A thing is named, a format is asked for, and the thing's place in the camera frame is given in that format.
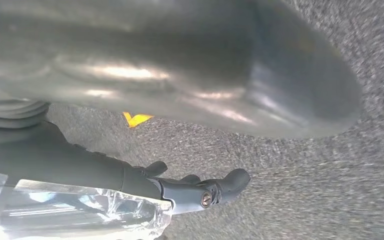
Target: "metal pipe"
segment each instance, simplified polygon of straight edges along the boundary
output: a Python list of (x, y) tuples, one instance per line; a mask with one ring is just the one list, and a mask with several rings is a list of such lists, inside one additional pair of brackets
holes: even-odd
[(12, 99), (302, 138), (351, 126), (360, 88), (281, 1), (0, 0), (0, 101)]

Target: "clear plastic bag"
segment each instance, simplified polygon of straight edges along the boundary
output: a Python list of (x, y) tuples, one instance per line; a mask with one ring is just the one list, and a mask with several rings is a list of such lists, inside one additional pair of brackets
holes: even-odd
[(0, 240), (153, 240), (172, 217), (169, 201), (31, 180), (2, 202)]

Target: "yellow leaf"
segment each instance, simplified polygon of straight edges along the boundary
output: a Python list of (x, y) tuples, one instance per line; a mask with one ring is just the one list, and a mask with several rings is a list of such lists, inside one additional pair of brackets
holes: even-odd
[(146, 122), (148, 119), (152, 118), (153, 116), (151, 115), (146, 115), (146, 114), (138, 114), (132, 117), (130, 113), (128, 112), (123, 112), (124, 117), (127, 120), (127, 124), (129, 128), (134, 128), (137, 125)]

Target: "screw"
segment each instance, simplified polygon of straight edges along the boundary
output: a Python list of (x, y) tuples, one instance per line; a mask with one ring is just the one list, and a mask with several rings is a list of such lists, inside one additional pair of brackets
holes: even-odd
[(202, 207), (205, 209), (208, 208), (211, 204), (211, 201), (212, 201), (211, 193), (209, 191), (204, 192), (201, 198)]

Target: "black plastic part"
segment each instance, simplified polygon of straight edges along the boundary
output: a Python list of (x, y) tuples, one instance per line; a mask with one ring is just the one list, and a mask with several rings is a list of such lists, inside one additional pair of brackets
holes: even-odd
[(127, 162), (69, 144), (49, 122), (18, 130), (0, 128), (0, 174), (161, 198), (158, 187)]
[(153, 162), (147, 166), (144, 171), (148, 177), (158, 177), (169, 169), (163, 161)]
[(217, 179), (222, 192), (220, 203), (226, 203), (237, 198), (250, 181), (251, 177), (248, 172), (241, 168), (231, 171), (223, 179)]
[(197, 175), (190, 174), (182, 178), (180, 181), (185, 183), (190, 183), (190, 184), (198, 184), (201, 182), (201, 178)]

